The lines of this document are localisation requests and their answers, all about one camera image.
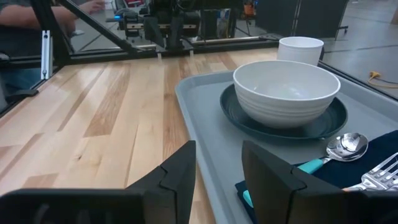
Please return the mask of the person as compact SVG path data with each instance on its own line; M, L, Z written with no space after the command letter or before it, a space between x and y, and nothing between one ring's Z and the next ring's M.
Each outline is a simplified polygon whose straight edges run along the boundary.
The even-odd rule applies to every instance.
M30 0L0 0L0 53L30 57L42 52L42 28ZM40 68L0 70L4 96L32 88L40 81Z

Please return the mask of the navy cloth napkin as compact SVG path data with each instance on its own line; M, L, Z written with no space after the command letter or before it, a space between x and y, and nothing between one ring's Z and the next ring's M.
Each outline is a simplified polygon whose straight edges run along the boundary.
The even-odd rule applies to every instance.
M348 187L393 152L398 152L398 130L370 141L367 153L359 161L329 162L313 175L337 187Z

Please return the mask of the orange-handled fork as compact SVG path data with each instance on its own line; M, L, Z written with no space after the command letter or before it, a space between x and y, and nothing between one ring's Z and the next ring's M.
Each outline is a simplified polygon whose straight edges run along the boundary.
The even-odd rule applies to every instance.
M343 189L352 191L398 192L398 152L361 176L361 183Z

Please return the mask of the teal-handled spoon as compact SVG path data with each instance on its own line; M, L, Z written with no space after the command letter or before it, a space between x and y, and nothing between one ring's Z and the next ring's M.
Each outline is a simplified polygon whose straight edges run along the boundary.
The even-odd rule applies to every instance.
M369 141L359 133L346 133L331 140L326 146L327 156L308 161L298 168L312 174L330 160L351 162L361 158L368 149Z

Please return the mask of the grey plastic tray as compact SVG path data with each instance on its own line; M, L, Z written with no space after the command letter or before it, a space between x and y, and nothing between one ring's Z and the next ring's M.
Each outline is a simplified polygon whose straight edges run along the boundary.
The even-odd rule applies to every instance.
M197 161L217 224L252 224L238 199L235 184L244 179L241 148L252 141L281 159L298 164L324 156L329 139L259 139L242 132L224 115L222 92L232 72L196 75L182 80L175 92L189 135L197 144ZM360 133L369 140L398 129L398 101L341 78L337 94L348 111L338 135Z

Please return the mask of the person's hand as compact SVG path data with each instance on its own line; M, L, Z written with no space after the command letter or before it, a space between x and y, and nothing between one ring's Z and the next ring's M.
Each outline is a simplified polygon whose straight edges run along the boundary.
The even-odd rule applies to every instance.
M81 5L79 8L85 13L92 14L94 12L102 11L105 8L104 0L89 0Z

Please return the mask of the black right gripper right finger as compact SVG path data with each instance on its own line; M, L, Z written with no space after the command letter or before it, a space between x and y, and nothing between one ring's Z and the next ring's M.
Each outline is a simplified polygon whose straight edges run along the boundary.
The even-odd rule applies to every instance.
M258 224L366 223L364 194L344 192L251 141L241 159Z

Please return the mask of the white mug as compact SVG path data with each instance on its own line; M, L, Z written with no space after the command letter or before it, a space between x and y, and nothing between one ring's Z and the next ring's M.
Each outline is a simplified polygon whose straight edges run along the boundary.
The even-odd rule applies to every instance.
M279 40L277 60L288 60L317 66L324 42L311 37L284 37Z

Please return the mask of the dark teal plate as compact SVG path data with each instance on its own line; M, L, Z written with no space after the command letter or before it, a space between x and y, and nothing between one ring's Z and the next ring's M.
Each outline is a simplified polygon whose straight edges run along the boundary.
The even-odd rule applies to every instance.
M326 139L341 130L348 120L348 111L345 105L340 99L335 98L321 116L308 124L298 128L270 128L250 118L242 109L233 84L222 92L220 106L224 115L233 125L246 134L258 139Z

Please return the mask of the white ribbed bowl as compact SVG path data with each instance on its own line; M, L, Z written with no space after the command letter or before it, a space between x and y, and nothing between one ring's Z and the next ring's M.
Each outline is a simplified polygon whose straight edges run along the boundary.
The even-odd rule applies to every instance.
M276 129L297 128L317 119L341 88L336 75L318 66L287 60L262 60L233 72L244 112Z

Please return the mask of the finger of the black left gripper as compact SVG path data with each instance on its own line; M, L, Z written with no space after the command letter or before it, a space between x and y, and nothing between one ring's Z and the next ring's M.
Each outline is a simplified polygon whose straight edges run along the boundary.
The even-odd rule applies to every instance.
M160 47L165 47L164 43L164 35L161 33L161 29L159 27L158 19L156 17L146 17L144 19L144 35L146 40L154 42Z
M169 49L177 50L183 47L181 36L183 32L183 17L173 17L170 23Z

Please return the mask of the black partition panel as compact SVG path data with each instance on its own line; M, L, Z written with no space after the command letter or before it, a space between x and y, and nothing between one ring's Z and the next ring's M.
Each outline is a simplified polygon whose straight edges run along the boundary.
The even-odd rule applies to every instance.
M258 0L256 25L281 35L335 38L349 0Z

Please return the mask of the black aluminium table frame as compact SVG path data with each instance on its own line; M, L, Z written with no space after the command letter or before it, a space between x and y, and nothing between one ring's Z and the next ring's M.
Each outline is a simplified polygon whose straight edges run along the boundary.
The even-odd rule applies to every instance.
M199 54L213 53L213 52L226 52L232 50L249 50L249 49L266 49L277 47L277 41L262 40L258 37L241 40L204 40L198 42L198 44L191 44L192 49L188 50L164 50L163 52L156 50L153 45L149 47L137 47L129 44L126 40L122 40L117 37L114 33L107 30L105 26L96 22L91 16L83 12L76 6L71 0L60 0L62 6L66 6L68 11L72 14L77 15L79 19L83 19L88 25L97 30L101 35L105 36L108 40L116 44L119 48L115 49L99 49L87 52L74 52L72 46L66 41L64 33L61 31L58 22L55 21L55 15L48 5L50 0L31 0L32 7L36 17L39 19L41 28L49 30L55 43L55 54L52 53L53 62L57 69L55 73L66 65L78 65L85 63L99 63L99 62L112 62L120 60L131 60L131 59L143 59L153 58L155 55L163 55L164 57L176 57L188 54L188 51L197 52ZM30 57L14 57L10 58L8 55L1 53L1 57L4 59L0 60L0 69L8 68L34 68L41 66L41 55L30 56ZM352 81L358 85L361 85L368 90L374 91L386 98L391 99L398 103L398 98L388 95L387 93L378 90L375 87L371 87L370 84L360 81L337 68L327 65L325 62L320 61L318 65L321 68L325 68L329 72L333 72L349 81Z

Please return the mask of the silver frame bracket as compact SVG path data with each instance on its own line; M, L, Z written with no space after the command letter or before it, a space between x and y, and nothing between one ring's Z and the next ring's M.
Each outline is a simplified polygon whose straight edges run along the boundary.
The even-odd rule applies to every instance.
M51 77L53 72L52 64L52 36L49 30L43 30L40 68L40 77L42 80L48 80Z

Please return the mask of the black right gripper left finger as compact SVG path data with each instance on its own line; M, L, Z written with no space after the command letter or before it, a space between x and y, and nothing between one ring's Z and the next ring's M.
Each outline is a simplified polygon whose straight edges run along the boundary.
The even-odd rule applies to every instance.
M145 224L189 224L196 180L196 142L187 141L127 187L140 190Z

